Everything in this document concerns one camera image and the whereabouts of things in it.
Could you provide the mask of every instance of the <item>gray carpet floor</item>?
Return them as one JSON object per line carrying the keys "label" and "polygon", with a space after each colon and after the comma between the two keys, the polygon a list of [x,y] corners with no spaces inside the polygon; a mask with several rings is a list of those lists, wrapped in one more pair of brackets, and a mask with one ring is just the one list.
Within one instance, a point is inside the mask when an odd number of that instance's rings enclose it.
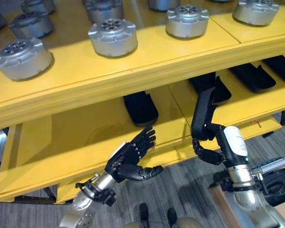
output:
{"label": "gray carpet floor", "polygon": [[[0,139],[0,160],[5,139]],[[285,127],[273,135],[246,141],[251,166],[265,160],[285,156]],[[145,182],[123,182],[115,187],[117,202],[102,207],[94,219],[95,228],[121,228],[139,220],[138,206],[149,206],[152,228],[166,228],[166,211],[174,207],[179,217],[193,217],[205,228],[225,228],[226,223],[207,188],[213,174],[223,170],[192,159],[175,164]],[[45,196],[41,190],[31,195]],[[0,203],[0,228],[56,228],[67,205],[18,205]]]}

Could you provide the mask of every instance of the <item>cardboard box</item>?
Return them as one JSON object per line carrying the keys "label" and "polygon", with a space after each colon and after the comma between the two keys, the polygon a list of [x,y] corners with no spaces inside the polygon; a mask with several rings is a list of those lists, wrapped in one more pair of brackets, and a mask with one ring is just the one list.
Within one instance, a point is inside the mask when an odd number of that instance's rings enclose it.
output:
{"label": "cardboard box", "polygon": [[[233,200],[233,198],[230,199],[232,193],[223,192],[219,185],[209,188],[209,192],[229,228],[250,228],[253,226],[249,216],[246,213],[242,213],[242,210],[235,205],[235,202],[234,204],[230,204],[230,200]],[[285,203],[282,203],[275,208],[285,218]]]}

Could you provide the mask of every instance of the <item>person's shoe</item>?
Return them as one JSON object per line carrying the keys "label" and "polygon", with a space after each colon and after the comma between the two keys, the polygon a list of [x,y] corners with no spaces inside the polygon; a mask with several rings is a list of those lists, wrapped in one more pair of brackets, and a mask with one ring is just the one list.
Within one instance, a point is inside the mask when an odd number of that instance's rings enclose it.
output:
{"label": "person's shoe", "polygon": [[168,218],[168,222],[169,222],[170,227],[172,227],[177,221],[177,214],[176,214],[176,211],[174,210],[174,208],[170,208],[168,210],[167,218]]}
{"label": "person's shoe", "polygon": [[141,223],[144,228],[149,228],[149,211],[148,206],[145,203],[139,205],[139,215],[141,217]]}

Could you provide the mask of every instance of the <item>robotic hand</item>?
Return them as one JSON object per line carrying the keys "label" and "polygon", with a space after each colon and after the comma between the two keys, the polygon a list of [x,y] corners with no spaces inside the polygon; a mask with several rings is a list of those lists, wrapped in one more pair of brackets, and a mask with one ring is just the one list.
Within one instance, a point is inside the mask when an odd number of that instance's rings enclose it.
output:
{"label": "robotic hand", "polygon": [[[262,174],[254,179],[248,167],[248,153],[240,130],[234,126],[212,124],[216,109],[213,105],[214,87],[200,93],[191,124],[192,144],[198,157],[210,164],[223,163],[227,168],[234,200],[251,218],[257,228],[285,228],[285,219],[265,200],[266,188]],[[204,149],[199,140],[216,137],[221,153]]]}
{"label": "robotic hand", "polygon": [[125,179],[143,181],[162,172],[162,166],[143,168],[137,163],[154,146],[155,131],[145,128],[131,142],[122,144],[109,159],[104,173],[95,175],[85,183],[77,183],[81,191],[75,196],[69,211],[62,218],[59,228],[89,228],[93,218],[103,204],[112,206],[115,183]]}

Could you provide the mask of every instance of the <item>yellow shelf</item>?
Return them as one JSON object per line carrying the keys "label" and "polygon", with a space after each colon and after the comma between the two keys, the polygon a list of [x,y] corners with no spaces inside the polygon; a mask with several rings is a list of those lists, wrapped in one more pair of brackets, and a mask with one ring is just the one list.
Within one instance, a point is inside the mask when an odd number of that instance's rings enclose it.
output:
{"label": "yellow shelf", "polygon": [[[182,141],[190,128],[166,85],[149,92],[159,119],[155,149],[144,161],[164,164],[165,157],[157,154],[165,150],[158,148]],[[0,167],[0,200],[90,173],[141,130],[131,122],[122,98],[13,126]]]}
{"label": "yellow shelf", "polygon": [[[212,14],[234,6],[197,4]],[[92,48],[87,36],[91,24],[81,2],[58,0],[51,16],[56,30],[42,39],[55,63],[40,77],[23,82],[0,72],[0,128],[285,53],[285,30],[273,36],[260,28],[261,38],[240,43],[213,16],[204,36],[184,41],[166,34],[165,13],[149,10],[146,0],[124,1],[124,8],[125,18],[137,25],[139,46],[129,56],[107,59]],[[0,30],[0,48],[14,39],[8,27]]]}
{"label": "yellow shelf", "polygon": [[[247,90],[229,70],[218,72],[233,96],[215,111],[214,123],[242,125],[285,109],[285,83],[267,66],[264,69],[277,82],[264,94]],[[155,149],[142,165],[175,163],[186,156],[178,157],[169,147],[190,139],[197,94],[187,80],[149,92],[159,120],[154,127]],[[0,200],[90,174],[140,130],[132,124],[122,98],[13,126],[0,169]]]}
{"label": "yellow shelf", "polygon": [[[258,123],[247,123],[240,126],[240,130],[243,134],[245,140],[256,137],[258,135],[263,135],[267,132],[277,131],[282,126],[273,118],[266,117]],[[216,140],[201,142],[201,145],[210,150],[219,149],[219,145]],[[153,167],[156,165],[168,166],[174,163],[179,163],[181,161],[196,157],[193,148],[191,137],[183,143],[182,145],[177,145],[175,147],[169,148],[165,153],[158,153],[157,159],[154,162],[150,162],[148,157],[152,157],[153,154],[147,154],[146,158],[143,158],[140,165],[144,167]],[[79,177],[75,180],[64,181],[58,185],[57,188],[57,203],[61,204],[67,200],[73,199],[78,193],[78,189],[75,188],[75,184],[78,182],[85,182],[89,178],[93,177],[95,173],[102,173],[104,167],[93,170],[89,175],[84,177]]]}
{"label": "yellow shelf", "polygon": [[280,6],[273,22],[264,27],[236,22],[230,12],[214,15],[212,19],[241,43],[285,34],[285,5]]}
{"label": "yellow shelf", "polygon": [[[241,125],[252,120],[285,110],[285,82],[261,61],[263,69],[276,81],[276,85],[266,93],[250,92],[229,69],[220,70],[222,82],[232,93],[230,100],[218,107],[213,115],[213,123],[222,125]],[[188,124],[191,124],[197,94],[188,80],[168,85]]]}

